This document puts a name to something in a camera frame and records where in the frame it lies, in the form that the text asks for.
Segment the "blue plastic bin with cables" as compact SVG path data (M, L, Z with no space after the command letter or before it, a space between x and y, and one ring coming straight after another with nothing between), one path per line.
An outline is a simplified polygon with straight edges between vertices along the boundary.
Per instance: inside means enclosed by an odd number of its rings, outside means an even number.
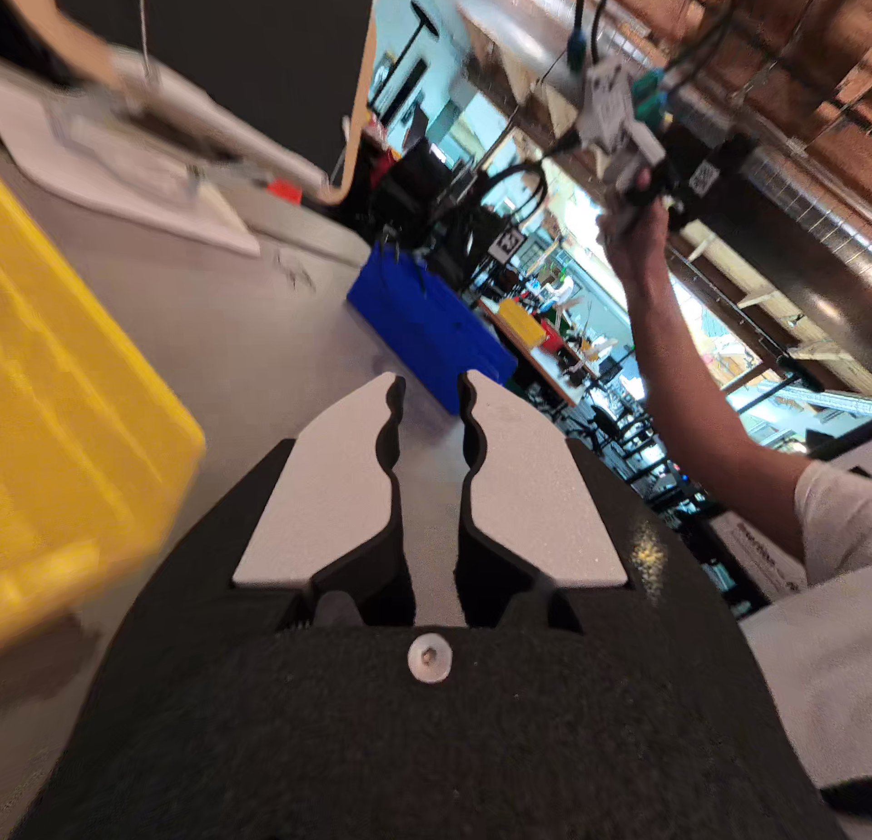
M517 359L440 277L394 244L376 243L347 301L449 414L459 376L476 370L504 386Z

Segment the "black round-top stand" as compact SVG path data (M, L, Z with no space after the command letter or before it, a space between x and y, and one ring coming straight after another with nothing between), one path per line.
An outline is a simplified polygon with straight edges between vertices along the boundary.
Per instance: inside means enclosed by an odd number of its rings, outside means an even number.
M383 76L373 82L373 89L367 101L367 108L372 113L375 113L377 111L377 103L379 102L382 94L385 92L387 85L390 83L396 71L398 71L398 67L401 65L410 49L420 37L420 34L425 31L434 39L439 39L440 37L440 31L437 25L418 0L411 0L410 8L412 13L417 18L418 24L416 25L414 31L411 33L402 50L399 52L398 56L396 56L391 61L388 70L385 71Z

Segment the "white desk stand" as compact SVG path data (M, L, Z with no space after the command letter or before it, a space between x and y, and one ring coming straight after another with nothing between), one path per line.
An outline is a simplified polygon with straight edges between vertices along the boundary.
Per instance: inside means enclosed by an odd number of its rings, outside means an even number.
M158 60L115 45L108 60L120 89L100 83L63 89L2 65L2 143L43 190L99 214L255 257L259 244L217 188L219 171L272 173L313 197L326 188L322 169ZM133 115L141 113L213 139L239 161L168 148L134 125Z

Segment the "person's white shirt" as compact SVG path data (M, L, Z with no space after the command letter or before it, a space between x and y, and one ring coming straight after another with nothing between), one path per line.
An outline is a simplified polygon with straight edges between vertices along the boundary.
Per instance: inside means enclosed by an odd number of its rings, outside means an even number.
M815 462L795 507L808 588L740 627L796 754L823 790L871 775L870 480Z

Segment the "person's right forearm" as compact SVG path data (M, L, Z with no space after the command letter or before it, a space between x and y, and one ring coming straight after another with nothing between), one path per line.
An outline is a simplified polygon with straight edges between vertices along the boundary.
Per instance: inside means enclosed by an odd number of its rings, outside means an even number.
M804 562L796 488L810 460L755 443L692 341L669 278L626 289L648 410L670 458L714 501Z

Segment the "small yellow bin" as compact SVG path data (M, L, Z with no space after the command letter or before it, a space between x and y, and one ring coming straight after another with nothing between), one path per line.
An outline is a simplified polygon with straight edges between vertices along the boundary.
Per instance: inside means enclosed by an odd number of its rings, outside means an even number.
M498 304L496 316L517 339L519 346L526 351L532 351L546 339L547 333L540 322L526 311L518 301L505 298Z

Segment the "black panel with wooden rim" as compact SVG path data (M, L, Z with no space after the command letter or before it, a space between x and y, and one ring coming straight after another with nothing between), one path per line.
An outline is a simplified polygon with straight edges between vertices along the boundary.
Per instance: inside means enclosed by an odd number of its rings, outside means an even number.
M74 116L157 119L334 207L368 119L377 0L2 0Z

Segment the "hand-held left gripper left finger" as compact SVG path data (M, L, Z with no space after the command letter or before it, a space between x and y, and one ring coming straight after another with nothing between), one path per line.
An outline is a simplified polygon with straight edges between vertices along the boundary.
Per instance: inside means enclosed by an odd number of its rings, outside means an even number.
M369 626L411 626L398 478L406 381L382 373L324 410L296 438L232 584L290 590L315 609L351 597Z

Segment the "large yellow plastic bin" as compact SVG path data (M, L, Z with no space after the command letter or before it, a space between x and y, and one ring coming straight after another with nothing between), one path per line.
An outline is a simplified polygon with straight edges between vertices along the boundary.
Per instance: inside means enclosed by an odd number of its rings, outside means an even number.
M2 649L157 552L204 452L192 415L2 183Z

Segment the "wooden table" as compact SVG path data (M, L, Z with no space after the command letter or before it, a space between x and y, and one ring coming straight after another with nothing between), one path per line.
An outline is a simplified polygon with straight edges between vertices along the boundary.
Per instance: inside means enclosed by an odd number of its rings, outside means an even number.
M476 303L483 318L496 330L496 333L507 340L510 346L518 352L530 369L540 377L543 386L550 388L551 392L561 401L560 409L576 408L585 397L584 388L572 387L566 378L561 376L559 366L554 356L543 352L539 347L529 349L523 343L521 337L506 323L505 319L496 311L496 302L490 299L479 299Z

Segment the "person's right hand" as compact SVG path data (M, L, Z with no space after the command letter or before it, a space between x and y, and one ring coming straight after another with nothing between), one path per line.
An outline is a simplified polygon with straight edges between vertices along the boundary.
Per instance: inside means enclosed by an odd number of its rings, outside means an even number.
M643 169L636 181L645 199L639 207L608 187L604 213L597 219L598 240L627 301L652 298L669 283L665 255L668 209L650 181L650 170Z

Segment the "silver ventilation duct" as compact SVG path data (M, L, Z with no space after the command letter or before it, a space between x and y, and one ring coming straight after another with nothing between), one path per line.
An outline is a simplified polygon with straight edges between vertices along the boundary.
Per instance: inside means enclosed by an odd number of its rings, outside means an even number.
M743 174L804 233L870 281L871 204L821 168L759 143Z

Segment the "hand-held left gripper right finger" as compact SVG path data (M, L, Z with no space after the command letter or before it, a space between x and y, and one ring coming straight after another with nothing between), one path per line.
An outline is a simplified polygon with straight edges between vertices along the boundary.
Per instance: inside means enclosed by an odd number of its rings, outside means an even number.
M629 575L566 436L479 370L459 377L467 473L454 582L466 624L494 628L517 595L617 590Z

